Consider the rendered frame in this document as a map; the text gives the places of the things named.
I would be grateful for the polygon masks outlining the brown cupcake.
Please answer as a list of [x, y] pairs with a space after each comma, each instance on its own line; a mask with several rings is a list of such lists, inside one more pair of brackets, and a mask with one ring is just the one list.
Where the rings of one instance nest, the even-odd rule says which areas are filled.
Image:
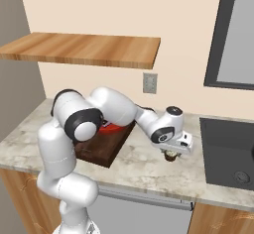
[[168, 162], [173, 162], [180, 154], [173, 151], [165, 151], [165, 160]]

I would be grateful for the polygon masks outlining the wooden cupboard door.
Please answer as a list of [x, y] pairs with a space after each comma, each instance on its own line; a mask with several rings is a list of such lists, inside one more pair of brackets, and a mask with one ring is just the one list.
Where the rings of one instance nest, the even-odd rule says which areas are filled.
[[254, 234], [254, 212], [196, 203], [188, 234]]
[[0, 169], [0, 176], [28, 234], [53, 234], [61, 223], [60, 201], [37, 188], [37, 176]]

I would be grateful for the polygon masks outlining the dark brown wooden tray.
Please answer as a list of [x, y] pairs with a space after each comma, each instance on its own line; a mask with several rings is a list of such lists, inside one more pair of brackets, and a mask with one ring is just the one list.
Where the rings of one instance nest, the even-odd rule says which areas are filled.
[[104, 168], [110, 168], [134, 126], [135, 122], [132, 122], [123, 127], [119, 133], [108, 135], [100, 134], [98, 131], [89, 141], [75, 145], [76, 157]]

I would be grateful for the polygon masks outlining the dark grey sink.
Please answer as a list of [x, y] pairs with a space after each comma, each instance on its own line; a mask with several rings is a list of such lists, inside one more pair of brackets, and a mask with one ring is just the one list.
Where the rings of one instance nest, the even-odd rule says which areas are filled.
[[254, 191], [254, 123], [200, 118], [206, 182]]

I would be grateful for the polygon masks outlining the red bowl with cake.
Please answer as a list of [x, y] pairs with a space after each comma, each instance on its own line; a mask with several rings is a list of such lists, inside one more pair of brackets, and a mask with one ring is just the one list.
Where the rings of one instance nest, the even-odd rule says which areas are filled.
[[99, 133], [103, 134], [103, 135], [108, 135], [108, 134], [119, 133], [122, 130], [123, 130], [123, 127], [117, 126], [115, 124], [112, 124], [112, 123], [104, 120], [102, 122], [101, 127], [99, 128]]

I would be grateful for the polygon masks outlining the grey wall socket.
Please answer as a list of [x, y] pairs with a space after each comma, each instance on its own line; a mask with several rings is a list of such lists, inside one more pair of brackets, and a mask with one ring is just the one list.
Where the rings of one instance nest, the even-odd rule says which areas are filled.
[[157, 80], [156, 73], [143, 73], [143, 92], [144, 93], [157, 93]]

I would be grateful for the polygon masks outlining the wooden wall shelf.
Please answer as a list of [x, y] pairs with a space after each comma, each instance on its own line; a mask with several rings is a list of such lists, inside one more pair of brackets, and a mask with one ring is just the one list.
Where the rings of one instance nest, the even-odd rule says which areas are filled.
[[32, 33], [0, 47], [0, 59], [152, 69], [160, 38]]

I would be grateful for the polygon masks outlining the grey dishwasher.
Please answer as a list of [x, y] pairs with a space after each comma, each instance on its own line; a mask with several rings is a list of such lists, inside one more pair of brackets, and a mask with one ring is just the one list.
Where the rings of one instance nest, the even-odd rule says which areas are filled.
[[188, 234], [192, 211], [98, 195], [88, 208], [101, 234]]

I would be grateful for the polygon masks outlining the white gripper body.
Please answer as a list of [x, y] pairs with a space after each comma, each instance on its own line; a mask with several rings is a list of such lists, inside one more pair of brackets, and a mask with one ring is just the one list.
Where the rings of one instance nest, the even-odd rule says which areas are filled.
[[179, 144], [162, 144], [160, 148], [165, 151], [173, 151], [183, 155], [192, 153], [192, 145], [185, 142], [180, 142]]

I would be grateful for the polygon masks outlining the dark framed window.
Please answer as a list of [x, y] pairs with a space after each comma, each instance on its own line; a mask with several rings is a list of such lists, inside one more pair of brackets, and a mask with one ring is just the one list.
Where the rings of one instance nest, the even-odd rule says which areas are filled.
[[203, 85], [254, 90], [254, 0], [219, 0]]

